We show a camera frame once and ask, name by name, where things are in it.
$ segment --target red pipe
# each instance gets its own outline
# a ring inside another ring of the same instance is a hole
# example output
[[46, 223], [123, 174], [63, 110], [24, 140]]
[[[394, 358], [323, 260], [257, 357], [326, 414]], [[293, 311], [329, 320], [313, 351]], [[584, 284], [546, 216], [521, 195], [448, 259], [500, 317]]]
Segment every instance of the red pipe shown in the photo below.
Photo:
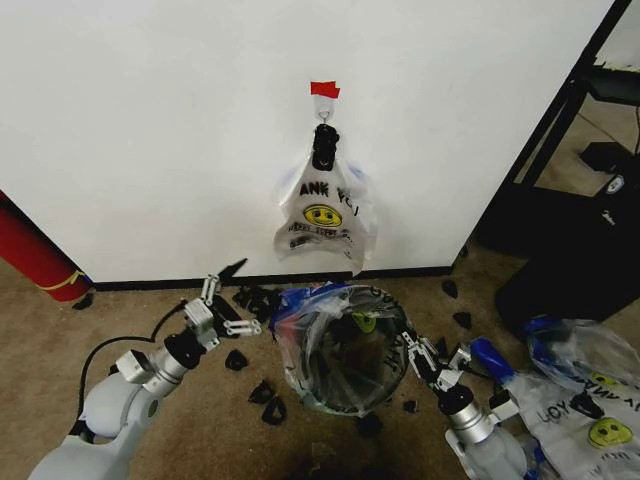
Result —
[[91, 287], [84, 273], [25, 219], [2, 191], [0, 256], [60, 302], [76, 300]]

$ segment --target black cable wire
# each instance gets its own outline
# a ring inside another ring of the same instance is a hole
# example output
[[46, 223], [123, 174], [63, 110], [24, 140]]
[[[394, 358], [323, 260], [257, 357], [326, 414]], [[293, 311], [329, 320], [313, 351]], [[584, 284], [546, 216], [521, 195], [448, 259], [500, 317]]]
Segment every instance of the black cable wire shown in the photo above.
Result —
[[638, 126], [638, 139], [636, 140], [636, 148], [633, 149], [634, 155], [638, 155], [640, 152], [640, 107], [636, 107], [636, 125]]
[[104, 342], [96, 346], [93, 350], [91, 350], [91, 353], [89, 354], [89, 356], [84, 362], [84, 365], [82, 366], [82, 373], [80, 374], [80, 388], [78, 389], [78, 413], [76, 414], [76, 418], [80, 417], [80, 415], [82, 415], [82, 411], [84, 410], [84, 391], [87, 386], [87, 373], [89, 372], [89, 366], [91, 365], [91, 361], [93, 360], [93, 357], [96, 356], [96, 353], [98, 353], [102, 348], [106, 347], [107, 345], [110, 345], [116, 342], [122, 342], [125, 340], [134, 341], [134, 342], [156, 343], [156, 337], [158, 336], [158, 333], [160, 332], [160, 329], [162, 328], [162, 326], [173, 315], [175, 315], [180, 310], [182, 310], [186, 305], [186, 303], [187, 302], [185, 300], [182, 300], [175, 307], [169, 310], [164, 315], [164, 317], [162, 317], [158, 321], [155, 328], [153, 329], [153, 332], [151, 332], [150, 337], [136, 337], [136, 336], [114, 337], [114, 338], [110, 338], [109, 340], [105, 340]]

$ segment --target broken plastic piece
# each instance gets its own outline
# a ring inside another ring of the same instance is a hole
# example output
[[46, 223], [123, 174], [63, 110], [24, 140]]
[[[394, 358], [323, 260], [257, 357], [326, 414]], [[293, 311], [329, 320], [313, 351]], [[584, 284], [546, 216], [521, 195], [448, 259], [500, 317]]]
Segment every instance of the broken plastic piece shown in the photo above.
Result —
[[457, 312], [453, 314], [453, 319], [462, 328], [471, 329], [471, 314], [469, 312]]
[[442, 290], [451, 298], [458, 298], [458, 286], [453, 280], [445, 280], [442, 282]]
[[262, 413], [262, 421], [269, 425], [280, 425], [287, 418], [287, 407], [280, 397], [273, 397]]
[[362, 418], [356, 418], [358, 435], [363, 438], [373, 438], [382, 431], [382, 421], [371, 412]]
[[270, 320], [280, 305], [281, 290], [268, 290], [266, 288], [252, 286], [240, 287], [238, 293], [233, 296], [233, 301], [240, 308], [253, 313], [256, 320], [264, 323]]
[[435, 347], [438, 351], [439, 358], [449, 358], [449, 349], [447, 348], [447, 341], [444, 337], [436, 342]]
[[263, 380], [260, 385], [253, 389], [251, 395], [249, 395], [249, 402], [264, 405], [275, 396], [275, 390]]
[[87, 293], [82, 300], [73, 304], [74, 310], [84, 310], [85, 308], [89, 308], [93, 305], [93, 293]]
[[227, 355], [227, 359], [224, 361], [224, 366], [230, 370], [235, 370], [236, 372], [242, 370], [244, 367], [249, 365], [247, 361], [247, 357], [242, 355], [239, 350], [233, 349]]
[[402, 409], [407, 413], [416, 413], [418, 411], [418, 402], [407, 400], [402, 404]]

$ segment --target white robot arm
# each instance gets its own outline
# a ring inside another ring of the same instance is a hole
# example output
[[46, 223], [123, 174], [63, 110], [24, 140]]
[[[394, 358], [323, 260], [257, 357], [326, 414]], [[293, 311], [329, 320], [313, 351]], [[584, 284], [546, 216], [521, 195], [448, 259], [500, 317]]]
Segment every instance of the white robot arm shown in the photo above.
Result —
[[508, 390], [489, 399], [489, 411], [481, 409], [473, 392], [458, 383], [471, 361], [467, 345], [457, 345], [446, 364], [424, 337], [403, 332], [409, 361], [418, 378], [438, 397], [438, 409], [448, 417], [451, 428], [445, 439], [472, 480], [522, 480], [527, 461], [522, 447], [498, 423], [519, 411]]
[[[232, 276], [244, 262], [227, 267], [220, 277]], [[116, 361], [117, 372], [91, 390], [71, 432], [42, 459], [29, 480], [128, 477], [129, 461], [162, 399], [198, 366], [200, 357], [216, 348], [221, 337], [261, 333], [257, 321], [240, 320], [218, 295], [220, 288], [219, 276], [209, 275], [201, 296], [184, 307], [187, 326], [183, 332], [169, 335], [150, 355], [129, 350]], [[94, 437], [110, 442], [94, 444]]]

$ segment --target black plastic fragment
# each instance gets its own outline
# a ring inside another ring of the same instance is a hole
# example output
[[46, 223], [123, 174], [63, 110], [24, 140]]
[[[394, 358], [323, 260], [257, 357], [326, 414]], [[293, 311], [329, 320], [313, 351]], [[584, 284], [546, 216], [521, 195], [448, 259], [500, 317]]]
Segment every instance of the black plastic fragment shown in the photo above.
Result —
[[449, 349], [447, 349], [447, 341], [444, 337], [440, 338], [434, 345], [436, 350], [438, 351], [438, 357], [440, 358], [448, 358], [449, 357]]
[[258, 286], [242, 286], [233, 296], [233, 301], [240, 308], [253, 313], [256, 320], [264, 323], [270, 320], [280, 305], [281, 290], [268, 290]]
[[598, 420], [604, 416], [604, 410], [593, 401], [593, 398], [591, 398], [586, 390], [583, 390], [582, 393], [573, 397], [569, 402], [569, 406], [576, 412], [582, 413], [594, 420]]
[[402, 404], [402, 409], [407, 413], [416, 413], [418, 411], [418, 402], [407, 400]]
[[224, 361], [225, 367], [230, 370], [235, 370], [236, 372], [239, 372], [247, 365], [249, 365], [247, 357], [242, 355], [242, 353], [240, 353], [240, 351], [236, 350], [235, 348], [229, 352], [229, 355], [227, 355], [227, 359]]
[[287, 407], [280, 397], [273, 397], [262, 413], [262, 421], [269, 425], [280, 425], [287, 418]]
[[471, 314], [469, 312], [456, 312], [453, 314], [453, 319], [462, 328], [471, 329]]
[[373, 438], [382, 431], [382, 421], [371, 412], [362, 418], [356, 418], [358, 435], [363, 438]]
[[263, 380], [260, 382], [260, 385], [253, 389], [251, 395], [249, 395], [249, 402], [264, 405], [271, 400], [275, 394], [276, 392], [273, 387], [269, 385], [266, 380]]
[[458, 298], [458, 286], [453, 280], [445, 280], [442, 282], [442, 290], [451, 298]]
[[85, 308], [89, 308], [93, 305], [93, 293], [87, 293], [82, 300], [73, 304], [74, 310], [84, 310]]

